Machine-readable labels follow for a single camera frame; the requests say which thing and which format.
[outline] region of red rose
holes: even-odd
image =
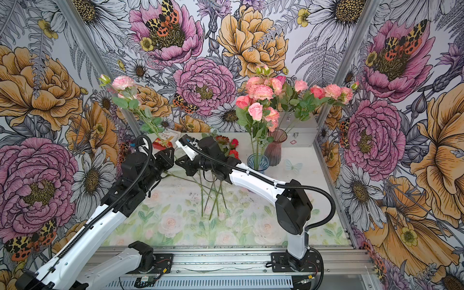
[[[236,148],[238,146],[238,140],[237,139],[232,139],[231,141],[231,148]]]
[[[236,150],[232,149],[231,151],[229,151],[229,156],[231,155],[233,155],[233,157],[238,159],[238,152]]]

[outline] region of table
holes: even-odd
[[[200,133],[189,135],[201,139]],[[239,141],[237,151],[240,159],[246,162],[252,153],[249,135],[224,135]],[[182,149],[175,153],[177,157],[184,154]],[[299,170],[294,168],[298,163],[302,163]],[[206,203],[209,189],[203,192],[205,210],[202,216],[201,188],[179,166],[175,165],[169,172],[176,177],[163,179],[152,191],[151,197],[147,197],[108,237],[104,246],[128,245],[137,240],[153,247],[287,246],[286,232],[277,223],[275,208],[265,199],[223,182],[223,197],[218,196],[217,204],[213,194]],[[329,192],[313,147],[282,148],[282,161],[277,166],[269,167],[264,174],[284,181],[295,179],[301,184],[320,187]],[[203,186],[211,188],[212,183],[205,181],[199,174],[194,178],[199,183],[201,179]],[[211,173],[206,173],[206,178],[213,180]],[[219,188],[219,181],[214,186]],[[313,205],[309,222],[324,219],[330,211],[328,200],[319,193],[307,191],[307,194]],[[335,214],[329,223],[310,230],[309,244],[350,245],[347,237],[348,234]]]

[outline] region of black cable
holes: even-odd
[[[206,154],[202,150],[200,150],[197,147],[195,147],[194,145],[192,145],[190,143],[190,141],[187,142],[187,146],[190,149],[192,149],[193,151],[195,151],[196,153],[202,155],[203,157],[205,157],[205,158],[207,158],[207,159],[209,159],[209,160],[211,160],[211,161],[213,161],[213,162],[215,162],[215,163],[217,163],[219,165],[226,166],[228,168],[232,168],[234,170],[238,170],[238,171],[243,172],[243,173],[247,173],[247,174],[249,174],[249,175],[251,175],[253,177],[258,178],[259,180],[262,180],[262,181],[266,182],[267,184],[274,185],[274,182],[272,182],[271,180],[269,180],[269,179],[267,179],[267,178],[265,178],[265,177],[263,177],[263,176],[261,176],[261,175],[259,175],[257,173],[254,173],[253,171],[248,171],[246,169],[239,168],[239,167],[227,164],[222,160],[219,160],[219,159],[216,159],[214,157],[209,156],[208,154]],[[288,184],[276,184],[275,187],[283,188],[283,189],[307,189],[307,190],[312,190],[312,191],[315,191],[317,193],[322,194],[323,196],[325,196],[329,200],[329,202],[330,202],[330,213],[329,213],[329,215],[325,219],[323,219],[323,220],[321,220],[319,222],[307,225],[304,228],[304,230],[306,232],[308,230],[312,229],[312,228],[322,226],[322,225],[328,223],[335,215],[335,201],[332,198],[332,196],[323,189],[320,189],[318,187],[308,186],[308,185],[288,185]]]

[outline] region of green leaf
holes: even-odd
[[[137,109],[137,107],[139,106],[139,100],[130,100],[129,101],[129,107],[131,109]]]
[[[163,209],[161,210],[161,213],[167,212],[170,207],[171,207],[171,205],[167,205],[167,206],[163,207]]]
[[[291,100],[289,101],[290,105],[293,105],[293,106],[298,105],[299,102],[300,102],[300,100],[298,100],[298,99],[291,99]]]
[[[119,97],[113,97],[112,100],[113,100],[113,103],[116,104],[116,106],[123,108],[123,109],[127,109],[128,104],[126,100],[119,98]]]
[[[214,218],[210,223],[209,223],[209,230],[212,231],[216,224],[218,223],[218,219]]]
[[[268,206],[264,206],[264,211],[267,212],[268,215],[272,215],[271,209]]]

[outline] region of butterfly decoration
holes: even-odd
[[[291,164],[291,161],[285,159],[285,170],[293,171],[295,174],[300,174],[300,170],[303,168],[303,163]]]
[[[153,18],[145,22],[145,26],[153,35],[166,37],[169,35],[169,30],[179,23],[179,11],[174,9],[171,0],[163,0],[161,4],[161,14],[158,18]]]
[[[396,37],[389,37],[385,39],[384,49],[386,50],[385,59],[393,61],[403,57],[403,54],[411,55],[419,49],[422,44],[422,35],[427,27],[427,19],[422,20],[412,28],[407,36],[398,39]]]
[[[39,232],[32,236],[16,237],[6,241],[5,249],[12,254],[12,261],[24,261],[31,255],[32,251],[40,252],[50,245],[57,236],[56,230],[56,219],[49,220]]]

